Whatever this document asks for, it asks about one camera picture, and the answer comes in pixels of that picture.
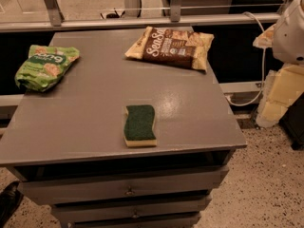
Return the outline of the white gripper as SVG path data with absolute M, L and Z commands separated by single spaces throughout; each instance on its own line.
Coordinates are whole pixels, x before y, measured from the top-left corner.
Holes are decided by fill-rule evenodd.
M 274 57 L 289 63 L 279 71 L 270 70 L 266 77 L 256 115 L 260 127 L 277 124 L 304 92 L 303 6 L 304 0 L 293 0 L 275 25 L 268 27 L 253 42 L 256 48 L 273 47 Z

